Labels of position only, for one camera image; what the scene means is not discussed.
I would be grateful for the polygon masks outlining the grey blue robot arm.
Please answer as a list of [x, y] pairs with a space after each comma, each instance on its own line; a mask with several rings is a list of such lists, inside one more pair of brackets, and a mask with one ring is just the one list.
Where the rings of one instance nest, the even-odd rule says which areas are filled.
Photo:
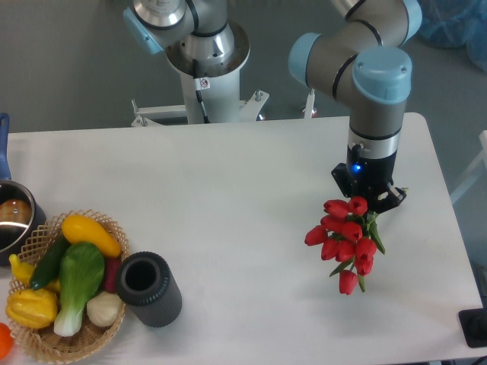
[[[416, 1], [337, 1], [345, 26], [334, 36], [306, 33], [292, 46], [288, 70], [303, 85], [347, 106], [347, 159], [332, 175], [343, 195], [371, 211], [399, 206], [406, 193], [393, 168], [411, 90], [412, 62], [402, 45], [419, 29]], [[240, 70], [247, 34], [225, 1], [132, 1], [123, 12], [137, 43], [164, 52], [180, 74], [189, 123], [238, 122]]]

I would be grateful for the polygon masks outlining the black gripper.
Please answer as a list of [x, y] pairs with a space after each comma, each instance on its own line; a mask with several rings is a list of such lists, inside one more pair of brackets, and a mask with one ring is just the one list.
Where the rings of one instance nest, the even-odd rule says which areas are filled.
[[366, 158], [357, 148], [348, 148], [346, 162], [331, 172], [341, 193], [350, 198], [372, 198], [371, 210], [384, 213], [397, 208], [406, 199], [406, 190], [395, 187], [393, 169], [396, 152], [379, 159]]

